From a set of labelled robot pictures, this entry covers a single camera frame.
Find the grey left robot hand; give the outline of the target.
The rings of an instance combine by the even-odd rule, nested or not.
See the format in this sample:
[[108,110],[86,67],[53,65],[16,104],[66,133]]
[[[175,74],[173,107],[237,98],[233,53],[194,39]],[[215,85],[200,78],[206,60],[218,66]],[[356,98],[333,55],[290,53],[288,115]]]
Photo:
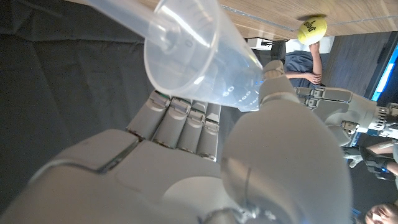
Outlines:
[[300,102],[329,127],[340,146],[351,142],[355,133],[397,139],[396,103],[378,106],[342,88],[297,87],[295,91]]

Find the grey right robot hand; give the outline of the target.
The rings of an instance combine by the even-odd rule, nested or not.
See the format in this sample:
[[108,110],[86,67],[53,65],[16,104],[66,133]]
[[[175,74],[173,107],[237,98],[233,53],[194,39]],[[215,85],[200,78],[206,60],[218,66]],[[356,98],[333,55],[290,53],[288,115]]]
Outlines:
[[41,167],[2,223],[349,223],[351,179],[333,133],[274,60],[259,110],[221,162],[109,129]]

